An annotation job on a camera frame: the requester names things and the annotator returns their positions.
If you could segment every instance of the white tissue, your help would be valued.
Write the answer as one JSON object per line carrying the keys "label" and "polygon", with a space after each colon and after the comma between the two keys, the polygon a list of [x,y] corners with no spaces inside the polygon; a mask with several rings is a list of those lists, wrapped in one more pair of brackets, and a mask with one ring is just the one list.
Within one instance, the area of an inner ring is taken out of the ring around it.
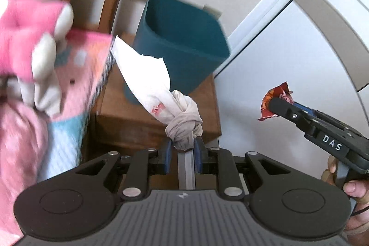
{"label": "white tissue", "polygon": [[143,107],[161,123],[176,149],[193,148],[202,135],[202,119],[196,103],[179,91],[170,93],[170,78],[163,59],[141,56],[116,37],[112,54],[128,87]]}

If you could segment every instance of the pink blanket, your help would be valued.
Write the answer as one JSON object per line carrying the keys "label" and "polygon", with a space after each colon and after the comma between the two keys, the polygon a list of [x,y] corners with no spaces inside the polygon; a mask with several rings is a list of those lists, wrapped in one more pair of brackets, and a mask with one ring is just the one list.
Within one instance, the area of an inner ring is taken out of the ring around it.
{"label": "pink blanket", "polygon": [[22,233],[13,214],[17,196],[36,182],[47,148],[46,120],[22,102],[0,102],[0,244]]}

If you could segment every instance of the black cable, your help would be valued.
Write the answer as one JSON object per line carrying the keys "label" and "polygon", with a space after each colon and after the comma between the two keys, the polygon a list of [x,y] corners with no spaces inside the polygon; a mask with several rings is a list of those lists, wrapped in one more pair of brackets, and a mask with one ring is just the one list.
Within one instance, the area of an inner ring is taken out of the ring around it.
{"label": "black cable", "polygon": [[356,216],[356,215],[361,214],[361,213],[364,213],[364,212],[366,212],[368,209],[369,209],[369,206],[367,206],[367,207],[366,207],[366,208],[364,208],[364,209],[358,210],[357,212],[352,213],[352,214],[351,214],[351,217]]}

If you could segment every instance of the metal screw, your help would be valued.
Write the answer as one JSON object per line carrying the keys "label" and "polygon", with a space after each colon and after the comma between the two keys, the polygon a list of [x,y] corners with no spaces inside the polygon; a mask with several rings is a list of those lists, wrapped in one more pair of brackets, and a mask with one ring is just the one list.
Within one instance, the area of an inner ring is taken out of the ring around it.
{"label": "metal screw", "polygon": [[227,196],[240,196],[242,194],[242,190],[237,187],[227,187],[224,189],[224,194]]}
{"label": "metal screw", "polygon": [[131,187],[125,188],[122,193],[127,197],[137,197],[139,194],[141,194],[141,190],[139,188]]}

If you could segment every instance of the wooden nightstand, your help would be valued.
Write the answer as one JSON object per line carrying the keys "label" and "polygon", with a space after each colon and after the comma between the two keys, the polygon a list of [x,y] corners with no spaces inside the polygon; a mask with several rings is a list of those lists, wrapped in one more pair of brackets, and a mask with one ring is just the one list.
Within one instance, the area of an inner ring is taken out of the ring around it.
{"label": "wooden nightstand", "polygon": [[[132,44],[133,35],[122,39]],[[210,142],[221,135],[213,76],[209,76],[190,94],[203,120],[203,140]],[[124,153],[149,147],[157,148],[165,135],[166,125],[157,121],[141,105],[130,103],[124,95],[124,79],[116,65],[91,115],[91,134],[100,146],[108,145]]]}

